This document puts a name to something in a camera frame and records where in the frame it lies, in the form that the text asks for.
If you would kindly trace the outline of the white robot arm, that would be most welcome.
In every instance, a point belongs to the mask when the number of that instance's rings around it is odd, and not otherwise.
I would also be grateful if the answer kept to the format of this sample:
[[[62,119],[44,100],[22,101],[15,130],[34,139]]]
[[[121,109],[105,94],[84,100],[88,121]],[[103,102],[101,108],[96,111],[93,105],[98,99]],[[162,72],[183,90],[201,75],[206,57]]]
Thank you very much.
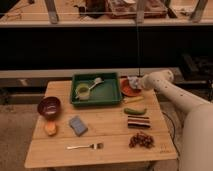
[[[213,171],[213,103],[173,84],[171,70],[144,75],[144,89],[155,89],[187,116],[184,121],[179,171]]]

